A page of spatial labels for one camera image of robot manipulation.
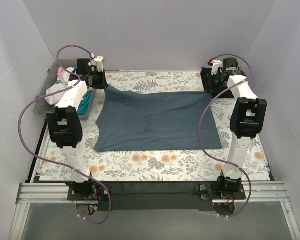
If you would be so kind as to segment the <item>blue grey t shirt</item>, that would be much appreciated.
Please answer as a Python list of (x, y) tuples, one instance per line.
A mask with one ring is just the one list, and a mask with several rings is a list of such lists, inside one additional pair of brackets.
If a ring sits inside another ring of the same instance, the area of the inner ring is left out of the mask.
[(96, 152), (221, 149), (204, 91), (138, 94), (109, 86), (96, 121)]

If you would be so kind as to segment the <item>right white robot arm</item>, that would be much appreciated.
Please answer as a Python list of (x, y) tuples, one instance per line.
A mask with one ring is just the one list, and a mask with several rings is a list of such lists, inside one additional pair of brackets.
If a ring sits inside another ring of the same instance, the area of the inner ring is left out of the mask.
[(236, 100), (229, 123), (230, 150), (214, 190), (222, 199), (234, 198), (244, 192), (242, 167), (248, 148), (263, 128), (267, 102), (252, 92), (235, 56), (222, 61), (212, 58), (208, 65), (211, 71), (207, 74), (207, 90), (212, 98), (230, 94)]

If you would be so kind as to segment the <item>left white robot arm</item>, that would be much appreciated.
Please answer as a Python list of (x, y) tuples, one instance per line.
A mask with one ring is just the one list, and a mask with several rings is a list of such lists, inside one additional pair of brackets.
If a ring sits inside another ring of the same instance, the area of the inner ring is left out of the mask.
[(66, 164), (73, 167), (74, 173), (69, 184), (73, 193), (84, 200), (96, 200), (98, 193), (92, 181), (87, 178), (90, 171), (80, 147), (83, 130), (77, 111), (90, 88), (108, 88), (103, 57), (79, 58), (77, 69), (66, 70), (60, 77), (65, 80), (65, 87), (71, 89), (64, 92), (54, 110), (46, 112), (50, 139), (65, 155)]

